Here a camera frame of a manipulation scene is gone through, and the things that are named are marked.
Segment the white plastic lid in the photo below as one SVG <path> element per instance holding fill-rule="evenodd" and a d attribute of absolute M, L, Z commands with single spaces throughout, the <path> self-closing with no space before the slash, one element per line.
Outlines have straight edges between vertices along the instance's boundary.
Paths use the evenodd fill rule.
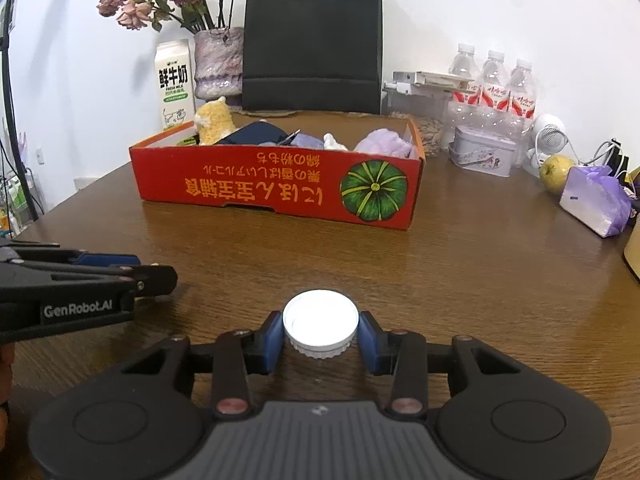
<path fill-rule="evenodd" d="M 293 348 L 315 360 L 344 353 L 355 338 L 359 310 L 347 296 L 311 289 L 288 300 L 282 311 L 285 335 Z"/>

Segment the yellow white plush toy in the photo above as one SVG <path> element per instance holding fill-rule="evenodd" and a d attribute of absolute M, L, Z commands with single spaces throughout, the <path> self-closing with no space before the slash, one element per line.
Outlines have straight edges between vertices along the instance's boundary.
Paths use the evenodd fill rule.
<path fill-rule="evenodd" d="M 201 145 L 214 145 L 236 130 L 226 98 L 221 96 L 198 108 L 194 126 Z"/>

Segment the navy blue pouch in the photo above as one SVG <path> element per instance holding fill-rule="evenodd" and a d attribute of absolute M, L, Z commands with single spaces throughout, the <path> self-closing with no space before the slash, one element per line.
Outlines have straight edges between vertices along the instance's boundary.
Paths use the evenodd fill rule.
<path fill-rule="evenodd" d="M 278 145 L 286 140 L 288 134 L 270 122 L 251 122 L 235 132 L 228 134 L 217 145 L 260 145 L 271 143 Z"/>

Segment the purple fluffy towel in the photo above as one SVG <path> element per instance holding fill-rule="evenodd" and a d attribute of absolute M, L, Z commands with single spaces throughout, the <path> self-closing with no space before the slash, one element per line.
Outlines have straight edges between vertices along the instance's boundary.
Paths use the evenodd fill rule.
<path fill-rule="evenodd" d="M 397 158 L 408 158 L 412 145 L 401 139 L 396 131 L 386 128 L 376 129 L 362 139 L 355 152 L 367 155 L 383 155 Z"/>

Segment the white cloth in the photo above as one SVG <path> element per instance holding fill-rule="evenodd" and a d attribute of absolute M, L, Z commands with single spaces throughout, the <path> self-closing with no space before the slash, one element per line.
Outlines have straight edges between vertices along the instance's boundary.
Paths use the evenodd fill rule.
<path fill-rule="evenodd" d="M 332 133 L 326 133 L 323 136 L 323 148 L 326 151 L 340 151 L 347 152 L 348 148 L 344 144 L 338 142 Z"/>

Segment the purple woven pouch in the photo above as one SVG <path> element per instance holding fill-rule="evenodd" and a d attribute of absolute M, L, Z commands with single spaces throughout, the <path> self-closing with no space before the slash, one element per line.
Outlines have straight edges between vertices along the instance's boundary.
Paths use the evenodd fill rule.
<path fill-rule="evenodd" d="M 296 132 L 292 136 L 290 145 L 296 148 L 309 148 L 310 150 L 324 149 L 324 142 L 321 139 L 303 132 Z"/>

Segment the red cardboard box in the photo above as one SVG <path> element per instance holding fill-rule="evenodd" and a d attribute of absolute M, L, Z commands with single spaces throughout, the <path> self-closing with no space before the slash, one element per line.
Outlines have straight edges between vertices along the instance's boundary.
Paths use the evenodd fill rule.
<path fill-rule="evenodd" d="M 291 146 L 189 145 L 192 124 L 171 128 L 129 150 L 138 191 L 151 202 L 249 206 L 277 214 L 405 230 L 416 208 L 425 154 L 410 118 L 329 112 L 233 116 L 239 128 L 270 122 L 287 134 L 332 133 L 347 152 Z M 396 131 L 408 158 L 355 152 L 370 132 Z"/>

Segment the white green milk carton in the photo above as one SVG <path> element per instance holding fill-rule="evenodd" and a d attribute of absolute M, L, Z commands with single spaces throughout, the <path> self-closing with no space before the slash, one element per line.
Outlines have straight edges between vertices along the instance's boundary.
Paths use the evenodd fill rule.
<path fill-rule="evenodd" d="M 195 100 L 189 43 L 175 40 L 159 44 L 154 65 L 163 129 L 192 122 Z"/>

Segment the pink mottled vase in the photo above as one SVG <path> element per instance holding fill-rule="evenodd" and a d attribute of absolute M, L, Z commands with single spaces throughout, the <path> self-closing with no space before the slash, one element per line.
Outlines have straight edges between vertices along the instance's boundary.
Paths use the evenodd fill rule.
<path fill-rule="evenodd" d="M 194 36 L 195 96 L 203 101 L 242 94 L 244 28 L 203 30 Z"/>

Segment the yellow green apple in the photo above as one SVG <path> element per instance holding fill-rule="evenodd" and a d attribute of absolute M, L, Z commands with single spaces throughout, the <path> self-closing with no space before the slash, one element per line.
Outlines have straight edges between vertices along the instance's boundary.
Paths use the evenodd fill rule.
<path fill-rule="evenodd" d="M 570 170 L 576 166 L 574 159 L 565 155 L 549 156 L 539 168 L 539 177 L 549 193 L 561 195 Z"/>

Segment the clear plastic food container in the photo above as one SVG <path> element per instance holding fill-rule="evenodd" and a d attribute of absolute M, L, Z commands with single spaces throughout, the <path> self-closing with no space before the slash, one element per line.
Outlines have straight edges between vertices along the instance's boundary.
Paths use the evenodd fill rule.
<path fill-rule="evenodd" d="M 416 72 L 395 70 L 383 82 L 382 111 L 396 117 L 411 117 L 418 126 L 425 154 L 440 154 L 442 118 L 454 87 L 422 86 L 414 83 Z"/>

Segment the purple gift box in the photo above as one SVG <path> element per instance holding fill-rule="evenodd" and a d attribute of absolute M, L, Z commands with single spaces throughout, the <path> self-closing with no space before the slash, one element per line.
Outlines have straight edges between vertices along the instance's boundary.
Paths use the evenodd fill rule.
<path fill-rule="evenodd" d="M 607 238 L 626 228 L 631 199 L 609 166 L 577 166 L 568 172 L 560 207 Z"/>

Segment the white small fan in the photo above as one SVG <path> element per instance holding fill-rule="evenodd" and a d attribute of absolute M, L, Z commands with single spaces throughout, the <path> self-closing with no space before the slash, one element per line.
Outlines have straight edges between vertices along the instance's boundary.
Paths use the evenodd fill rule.
<path fill-rule="evenodd" d="M 560 154 L 568 144 L 564 124 L 554 117 L 539 116 L 529 128 L 532 141 L 525 155 L 523 168 L 536 176 L 544 161 Z"/>

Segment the flat white box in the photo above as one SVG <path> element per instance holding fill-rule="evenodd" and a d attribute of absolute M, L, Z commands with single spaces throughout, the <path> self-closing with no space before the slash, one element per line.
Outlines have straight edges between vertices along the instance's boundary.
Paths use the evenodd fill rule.
<path fill-rule="evenodd" d="M 472 82 L 472 79 L 453 74 L 416 72 L 416 76 L 414 76 L 414 83 L 422 84 L 422 86 L 458 88 L 466 86 L 470 82 Z"/>

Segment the black paper bag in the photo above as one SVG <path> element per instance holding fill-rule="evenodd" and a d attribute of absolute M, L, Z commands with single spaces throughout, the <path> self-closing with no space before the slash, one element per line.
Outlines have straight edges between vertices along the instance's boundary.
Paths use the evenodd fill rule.
<path fill-rule="evenodd" d="M 244 110 L 377 115 L 383 0 L 246 0 Z"/>

